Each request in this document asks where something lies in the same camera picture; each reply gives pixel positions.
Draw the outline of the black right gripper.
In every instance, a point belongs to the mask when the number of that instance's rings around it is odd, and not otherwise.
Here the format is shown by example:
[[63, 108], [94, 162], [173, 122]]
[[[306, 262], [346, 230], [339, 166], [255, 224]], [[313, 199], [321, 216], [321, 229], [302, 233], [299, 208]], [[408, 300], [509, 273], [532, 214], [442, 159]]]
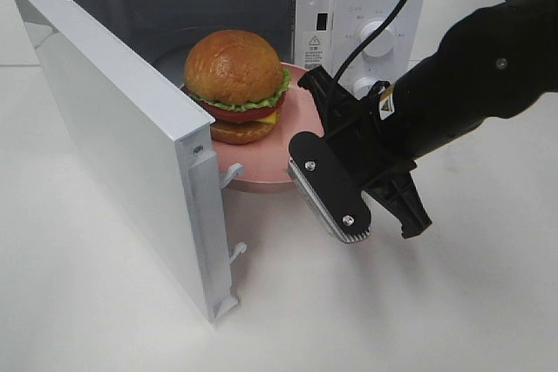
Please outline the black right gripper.
[[313, 98], [326, 142], [355, 184], [398, 219], [401, 235], [421, 235], [431, 224], [411, 176], [416, 163], [381, 138], [378, 106], [391, 85], [376, 82], [356, 99], [322, 67], [306, 71], [297, 85]]

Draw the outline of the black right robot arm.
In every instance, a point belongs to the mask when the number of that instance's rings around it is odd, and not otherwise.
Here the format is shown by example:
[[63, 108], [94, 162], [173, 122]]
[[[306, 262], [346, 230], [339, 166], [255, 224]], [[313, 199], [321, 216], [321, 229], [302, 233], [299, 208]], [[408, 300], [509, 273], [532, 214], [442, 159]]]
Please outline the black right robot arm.
[[405, 238], [431, 224], [411, 173], [417, 160], [475, 130], [512, 118], [557, 89], [557, 0], [501, 3], [458, 21], [430, 57], [394, 83], [355, 98], [322, 68], [310, 92], [323, 134], [289, 142], [289, 174], [330, 235], [368, 238], [370, 196]]

